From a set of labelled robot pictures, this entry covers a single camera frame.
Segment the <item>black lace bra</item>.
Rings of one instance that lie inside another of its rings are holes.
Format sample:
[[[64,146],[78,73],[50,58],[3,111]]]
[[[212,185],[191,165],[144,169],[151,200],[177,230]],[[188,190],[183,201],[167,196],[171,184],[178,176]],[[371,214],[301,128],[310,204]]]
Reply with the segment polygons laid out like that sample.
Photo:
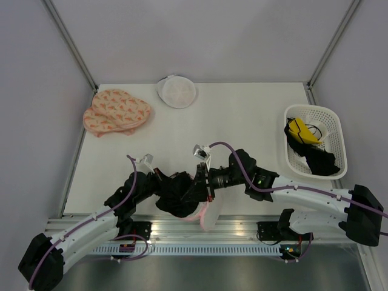
[[[200,205],[198,201],[182,201],[182,197],[192,185],[193,178],[187,172],[176,172],[166,176],[162,171],[155,172],[159,190],[155,195],[159,197],[155,203],[157,208],[178,218],[186,218],[195,213]]]

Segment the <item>pink-trimmed mesh laundry bag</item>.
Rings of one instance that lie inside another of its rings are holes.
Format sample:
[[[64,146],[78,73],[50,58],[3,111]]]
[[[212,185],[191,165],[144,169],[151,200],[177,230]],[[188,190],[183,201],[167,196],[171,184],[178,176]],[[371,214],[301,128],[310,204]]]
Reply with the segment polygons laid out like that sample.
[[[183,221],[194,222],[198,221],[203,231],[207,232],[215,227],[222,209],[222,199],[214,198],[212,202],[200,202],[200,205],[195,213],[186,217],[180,218]]]

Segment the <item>yellow bra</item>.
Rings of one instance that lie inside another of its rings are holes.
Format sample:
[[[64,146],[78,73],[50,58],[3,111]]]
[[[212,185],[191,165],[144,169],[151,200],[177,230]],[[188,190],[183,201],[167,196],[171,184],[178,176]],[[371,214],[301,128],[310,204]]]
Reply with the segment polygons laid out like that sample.
[[[306,144],[304,141],[307,139],[307,136],[310,135],[310,131],[307,129],[301,118],[288,118],[286,132],[301,144]]]

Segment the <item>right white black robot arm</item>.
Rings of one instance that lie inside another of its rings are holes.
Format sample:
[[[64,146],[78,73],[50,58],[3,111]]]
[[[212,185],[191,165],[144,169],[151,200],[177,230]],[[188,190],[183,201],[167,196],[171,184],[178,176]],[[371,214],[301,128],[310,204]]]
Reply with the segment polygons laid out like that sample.
[[[231,151],[226,168],[199,164],[181,202],[210,202],[216,190],[238,185],[245,185],[245,193],[256,201],[290,203],[313,210],[312,215],[283,210],[276,225],[283,239],[328,230],[344,233],[348,239],[365,246],[376,247],[380,242],[384,209],[367,187],[317,189],[258,167],[256,160],[243,149]]]

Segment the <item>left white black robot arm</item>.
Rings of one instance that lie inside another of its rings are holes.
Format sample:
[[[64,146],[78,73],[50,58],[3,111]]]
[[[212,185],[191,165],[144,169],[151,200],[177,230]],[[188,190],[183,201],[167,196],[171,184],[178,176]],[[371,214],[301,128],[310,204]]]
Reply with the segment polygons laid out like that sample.
[[[160,190],[158,172],[134,172],[105,203],[72,227],[56,235],[36,235],[22,257],[18,270],[30,290],[52,290],[65,272],[106,241],[147,237],[133,230],[136,205]]]

